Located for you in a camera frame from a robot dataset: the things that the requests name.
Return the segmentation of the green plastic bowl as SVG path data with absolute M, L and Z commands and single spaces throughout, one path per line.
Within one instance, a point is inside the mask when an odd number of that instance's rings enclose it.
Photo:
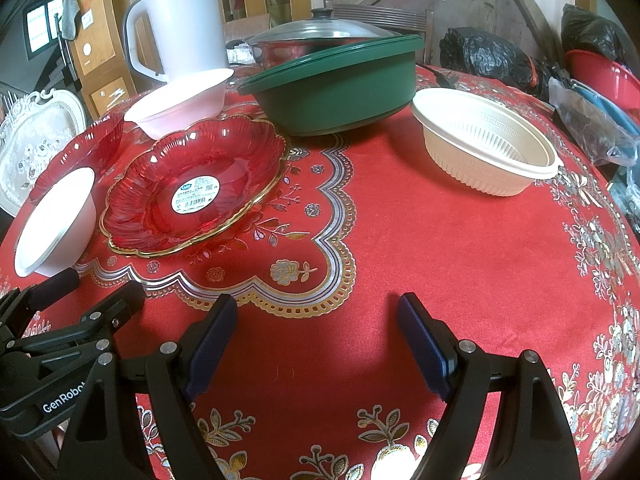
M 344 44 L 264 70 L 239 85 L 290 136 L 323 136 L 372 124 L 402 110 L 416 93 L 416 51 L 400 35 Z

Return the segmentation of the steel pot with lid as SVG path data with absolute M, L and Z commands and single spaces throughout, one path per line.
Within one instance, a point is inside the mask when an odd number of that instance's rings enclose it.
M 344 18 L 331 9 L 314 9 L 308 20 L 287 22 L 246 39 L 227 42 L 231 64 L 254 62 L 271 68 L 324 49 L 397 36 L 397 32 Z

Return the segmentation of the wooden cabinet door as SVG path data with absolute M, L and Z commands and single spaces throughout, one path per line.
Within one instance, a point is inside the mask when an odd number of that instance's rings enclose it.
M 70 42 L 80 93 L 92 118 L 136 93 L 127 67 L 113 0 L 77 0 L 77 34 Z

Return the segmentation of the black plastic bag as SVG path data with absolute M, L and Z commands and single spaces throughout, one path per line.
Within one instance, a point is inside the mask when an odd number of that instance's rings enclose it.
M 639 55 L 628 34 L 613 21 L 565 3 L 561 20 L 561 41 L 565 52 L 585 50 L 610 61 L 639 70 Z
M 439 63 L 533 93 L 540 89 L 534 60 L 509 41 L 473 27 L 450 28 L 439 40 Z

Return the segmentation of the red floral tablecloth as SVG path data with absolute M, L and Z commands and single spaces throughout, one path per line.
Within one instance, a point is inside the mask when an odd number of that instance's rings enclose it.
M 135 281 L 144 306 L 114 337 L 134 358 L 231 295 L 238 324 L 189 408 L 224 478 L 402 479 L 436 454 L 445 411 L 396 320 L 412 292 L 480 350 L 541 359 L 582 478 L 638 460 L 634 233 L 548 110 L 498 82 L 452 80 L 537 127 L 558 174 L 513 197 L 472 190 L 431 160 L 408 110 L 295 139 L 279 183 L 217 237 L 142 258 L 94 231 L 78 289 L 30 312 L 25 335 L 73 325 Z

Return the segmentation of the red glass flower plate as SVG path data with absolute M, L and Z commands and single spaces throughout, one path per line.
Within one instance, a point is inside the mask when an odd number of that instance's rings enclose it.
M 278 183 L 288 139 L 265 119 L 206 119 L 155 142 L 107 192 L 100 228 L 122 255 L 174 254 L 238 222 Z

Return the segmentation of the clear plastic bag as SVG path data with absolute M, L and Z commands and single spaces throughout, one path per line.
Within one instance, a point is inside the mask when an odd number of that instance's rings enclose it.
M 638 162 L 639 129 L 623 113 L 611 116 L 616 106 L 604 106 L 590 91 L 567 88 L 551 78 L 549 103 L 558 112 L 563 125 L 587 157 L 597 166 L 616 164 L 632 167 Z

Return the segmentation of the white electric kettle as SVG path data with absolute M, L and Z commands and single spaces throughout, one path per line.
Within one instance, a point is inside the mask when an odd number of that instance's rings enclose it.
M 162 70 L 140 61 L 134 29 L 142 15 L 149 19 Z M 219 0 L 138 0 L 127 10 L 122 32 L 129 65 L 158 81 L 229 66 Z

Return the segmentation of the small white foam bowl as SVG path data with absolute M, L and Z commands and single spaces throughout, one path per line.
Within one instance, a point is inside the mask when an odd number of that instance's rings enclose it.
M 71 268 L 84 253 L 96 226 L 89 167 L 71 171 L 52 186 L 28 217 L 18 238 L 14 270 L 20 278 L 46 278 Z

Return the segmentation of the red plastic basin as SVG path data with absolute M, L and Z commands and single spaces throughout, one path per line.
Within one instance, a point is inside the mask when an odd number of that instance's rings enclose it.
M 628 68 L 585 50 L 566 52 L 565 63 L 574 79 L 593 88 L 623 110 L 639 108 L 639 79 Z

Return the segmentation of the cream plastic ribbed bowl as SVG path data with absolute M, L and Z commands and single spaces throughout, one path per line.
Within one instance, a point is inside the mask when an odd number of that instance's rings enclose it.
M 427 153 L 440 169 L 485 194 L 518 195 L 563 165 L 552 143 L 506 107 L 473 93 L 425 88 L 411 103 Z

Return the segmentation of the large white foam bowl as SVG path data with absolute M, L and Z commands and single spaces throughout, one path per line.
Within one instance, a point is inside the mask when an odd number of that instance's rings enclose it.
M 133 122 L 153 140 L 184 130 L 199 120 L 215 118 L 224 107 L 232 68 L 215 68 L 185 74 L 144 96 L 126 111 Z

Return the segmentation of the white ornate floral chair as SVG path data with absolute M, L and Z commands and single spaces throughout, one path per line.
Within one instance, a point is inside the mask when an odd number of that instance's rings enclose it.
M 1 209 L 15 217 L 51 159 L 87 125 L 78 97 L 67 90 L 19 98 L 1 125 Z

